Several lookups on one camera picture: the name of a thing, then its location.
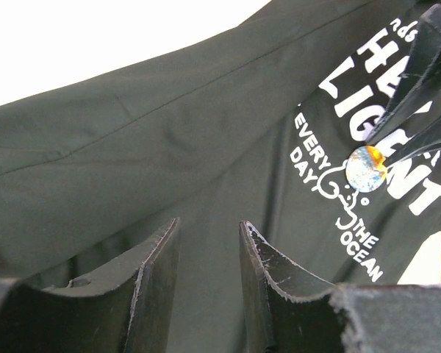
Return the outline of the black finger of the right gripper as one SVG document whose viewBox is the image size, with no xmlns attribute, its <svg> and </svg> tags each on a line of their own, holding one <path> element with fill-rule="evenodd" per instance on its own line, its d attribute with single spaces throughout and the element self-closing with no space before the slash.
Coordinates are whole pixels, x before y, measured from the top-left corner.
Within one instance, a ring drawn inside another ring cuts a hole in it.
<svg viewBox="0 0 441 353">
<path fill-rule="evenodd" d="M 420 16 L 409 59 L 386 111 L 367 137 L 387 137 L 441 89 L 441 3 Z"/>
<path fill-rule="evenodd" d="M 409 142 L 396 150 L 385 161 L 384 165 L 390 168 L 394 164 L 441 149 L 441 116 L 428 125 L 424 130 L 417 133 Z"/>
</svg>

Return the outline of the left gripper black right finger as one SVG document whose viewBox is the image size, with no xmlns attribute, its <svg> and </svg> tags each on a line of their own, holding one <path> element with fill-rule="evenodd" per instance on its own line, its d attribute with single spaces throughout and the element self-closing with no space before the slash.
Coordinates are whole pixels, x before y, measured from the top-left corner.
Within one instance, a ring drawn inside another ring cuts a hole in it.
<svg viewBox="0 0 441 353">
<path fill-rule="evenodd" d="M 250 352 L 441 352 L 441 284 L 333 285 L 239 234 Z"/>
</svg>

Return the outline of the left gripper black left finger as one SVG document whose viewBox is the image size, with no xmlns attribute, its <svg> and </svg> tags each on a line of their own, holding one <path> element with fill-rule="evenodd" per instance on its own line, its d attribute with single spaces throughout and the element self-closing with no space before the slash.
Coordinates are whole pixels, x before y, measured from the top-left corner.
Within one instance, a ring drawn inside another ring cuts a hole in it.
<svg viewBox="0 0 441 353">
<path fill-rule="evenodd" d="M 0 279 L 0 352 L 164 352 L 179 250 L 173 219 L 65 288 Z"/>
</svg>

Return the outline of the black printed t-shirt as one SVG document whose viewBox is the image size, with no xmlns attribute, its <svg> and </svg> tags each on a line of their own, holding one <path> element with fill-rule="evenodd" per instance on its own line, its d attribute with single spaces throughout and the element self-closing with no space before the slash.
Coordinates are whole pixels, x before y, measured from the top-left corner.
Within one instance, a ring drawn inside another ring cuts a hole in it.
<svg viewBox="0 0 441 353">
<path fill-rule="evenodd" d="M 166 349 L 244 352 L 239 224 L 330 282 L 391 285 L 441 231 L 441 152 L 354 194 L 344 159 L 430 1 L 272 1 L 186 49 L 0 106 L 0 277 L 66 285 L 173 218 Z"/>
</svg>

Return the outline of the round iridescent brooch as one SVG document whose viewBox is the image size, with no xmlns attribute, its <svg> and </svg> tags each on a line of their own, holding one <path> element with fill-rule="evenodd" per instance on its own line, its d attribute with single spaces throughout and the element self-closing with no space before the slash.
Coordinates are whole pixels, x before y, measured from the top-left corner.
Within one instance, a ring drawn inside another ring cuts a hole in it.
<svg viewBox="0 0 441 353">
<path fill-rule="evenodd" d="M 386 179 L 386 157 L 375 146 L 361 146 L 348 157 L 345 176 L 348 184 L 360 193 L 378 189 Z"/>
</svg>

